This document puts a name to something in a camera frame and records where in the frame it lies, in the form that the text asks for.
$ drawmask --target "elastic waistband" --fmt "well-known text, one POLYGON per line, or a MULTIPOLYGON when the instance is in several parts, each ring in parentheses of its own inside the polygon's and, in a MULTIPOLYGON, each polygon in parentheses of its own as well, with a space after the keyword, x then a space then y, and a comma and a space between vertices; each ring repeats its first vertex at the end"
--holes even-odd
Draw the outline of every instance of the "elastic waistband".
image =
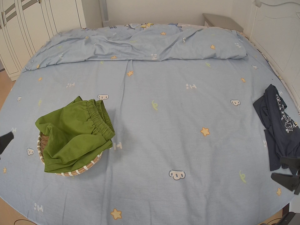
POLYGON ((86 101, 86 108, 99 133, 103 135, 106 141, 112 139, 115 135, 110 117, 104 107, 103 100, 94 99, 86 101))

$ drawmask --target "white headboard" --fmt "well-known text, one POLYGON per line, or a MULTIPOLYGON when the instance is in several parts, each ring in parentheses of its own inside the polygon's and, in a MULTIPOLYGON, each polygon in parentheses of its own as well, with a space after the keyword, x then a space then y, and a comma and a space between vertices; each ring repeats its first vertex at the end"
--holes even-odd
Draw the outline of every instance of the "white headboard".
POLYGON ((300 0, 252 0, 250 41, 282 77, 300 109, 300 0))

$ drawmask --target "mattress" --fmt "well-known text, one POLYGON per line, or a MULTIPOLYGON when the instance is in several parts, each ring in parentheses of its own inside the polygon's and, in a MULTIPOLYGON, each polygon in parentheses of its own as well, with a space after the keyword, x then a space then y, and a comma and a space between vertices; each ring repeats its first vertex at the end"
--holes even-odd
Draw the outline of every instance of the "mattress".
POLYGON ((58 33, 0 111, 1 133, 15 136, 1 155, 0 196, 39 225, 258 224, 294 196, 270 177, 252 105, 270 84, 300 124, 280 79, 236 31, 148 23, 58 33), (114 146, 80 175, 45 173, 35 121, 79 95, 104 100, 114 146))

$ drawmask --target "green pants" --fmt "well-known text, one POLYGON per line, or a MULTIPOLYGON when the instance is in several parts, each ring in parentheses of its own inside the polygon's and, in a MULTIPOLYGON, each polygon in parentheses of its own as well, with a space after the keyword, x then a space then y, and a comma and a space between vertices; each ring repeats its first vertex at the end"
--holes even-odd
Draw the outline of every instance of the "green pants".
POLYGON ((35 125, 49 141, 43 151, 45 172, 71 172, 112 147, 115 131, 102 100, 77 97, 67 106, 40 117, 35 125))

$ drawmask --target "nightstand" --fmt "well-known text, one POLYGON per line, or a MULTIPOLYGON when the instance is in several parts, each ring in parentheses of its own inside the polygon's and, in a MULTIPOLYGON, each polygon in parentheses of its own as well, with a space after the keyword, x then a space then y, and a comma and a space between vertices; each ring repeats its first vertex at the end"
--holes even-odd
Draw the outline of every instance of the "nightstand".
POLYGON ((203 13, 203 16, 205 18, 204 25, 207 27, 227 28, 231 30, 236 30, 238 32, 244 31, 244 29, 230 17, 224 17, 208 13, 203 13))

